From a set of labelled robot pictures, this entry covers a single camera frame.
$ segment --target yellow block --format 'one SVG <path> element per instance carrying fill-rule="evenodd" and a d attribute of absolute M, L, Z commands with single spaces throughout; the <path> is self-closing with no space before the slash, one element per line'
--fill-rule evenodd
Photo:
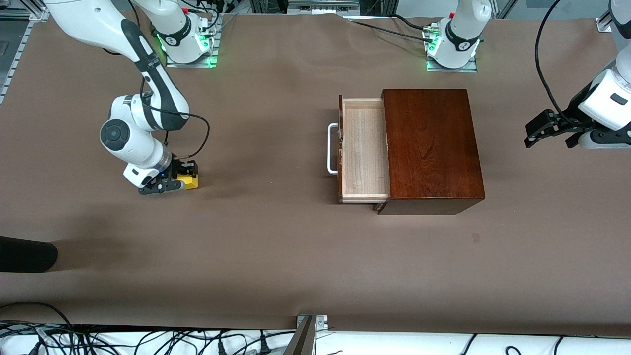
<path fill-rule="evenodd" d="M 178 175 L 177 179 L 184 183 L 185 190 L 196 189 L 198 187 L 198 179 L 196 177 L 192 177 L 190 175 Z"/>

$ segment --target table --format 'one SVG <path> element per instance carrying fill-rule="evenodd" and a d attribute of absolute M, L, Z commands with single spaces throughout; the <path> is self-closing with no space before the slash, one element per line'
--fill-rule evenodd
<path fill-rule="evenodd" d="M 537 28 L 489 22 L 479 73 L 464 75 L 428 73 L 418 42 L 336 15 L 239 16 L 217 68 L 169 69 L 211 123 L 201 187 L 140 196 L 98 140 L 112 99 L 138 90 L 135 67 L 36 24 L 0 107 L 0 234 L 55 241 L 60 260 L 0 275 L 0 302 L 46 301 L 74 323 L 287 328 L 324 313 L 338 330 L 630 335 L 631 155 L 561 137 L 523 147 L 551 107 Z M 550 21 L 541 65 L 559 103 L 615 53 L 593 20 Z M 468 89 L 485 201 L 427 217 L 337 204 L 338 95 L 383 88 Z M 203 135 L 191 121 L 170 147 Z"/>

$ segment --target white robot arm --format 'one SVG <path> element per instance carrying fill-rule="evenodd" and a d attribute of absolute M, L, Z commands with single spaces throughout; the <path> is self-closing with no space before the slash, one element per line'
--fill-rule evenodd
<path fill-rule="evenodd" d="M 610 0 L 611 17 L 631 40 L 631 0 Z M 549 136 L 574 133 L 568 148 L 631 148 L 631 44 L 605 66 L 560 114 L 545 110 L 526 125 L 526 148 Z"/>
<path fill-rule="evenodd" d="M 132 0 L 151 20 L 168 56 L 190 63 L 208 52 L 208 20 L 184 13 L 177 0 Z"/>
<path fill-rule="evenodd" d="M 164 171 L 169 170 L 170 174 L 182 165 L 151 132 L 181 129 L 187 122 L 189 106 L 142 31 L 124 18 L 110 0 L 45 0 L 45 3 L 64 32 L 86 44 L 126 56 L 151 87 L 150 92 L 114 99 L 109 120 L 101 128 L 103 146 L 128 163 L 123 175 L 141 193 L 184 189 L 185 184 L 177 181 L 160 187 L 150 184 Z M 171 4 L 167 0 L 156 3 L 158 8 L 159 4 Z"/>
<path fill-rule="evenodd" d="M 491 13 L 488 0 L 459 0 L 454 16 L 440 20 L 439 37 L 427 54 L 446 68 L 462 68 L 475 56 Z"/>

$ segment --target wooden cabinet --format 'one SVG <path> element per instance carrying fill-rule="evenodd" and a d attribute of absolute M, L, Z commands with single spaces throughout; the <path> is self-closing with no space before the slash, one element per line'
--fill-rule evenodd
<path fill-rule="evenodd" d="M 339 97 L 338 193 L 382 215 L 453 215 L 485 197 L 466 90 Z"/>

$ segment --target metal handle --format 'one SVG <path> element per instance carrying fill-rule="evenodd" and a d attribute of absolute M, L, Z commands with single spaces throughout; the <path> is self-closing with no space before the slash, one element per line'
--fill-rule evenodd
<path fill-rule="evenodd" d="M 331 169 L 331 128 L 338 127 L 337 123 L 331 123 L 329 128 L 327 129 L 327 145 L 326 145 L 326 169 L 329 171 L 331 175 L 337 175 L 337 170 Z"/>

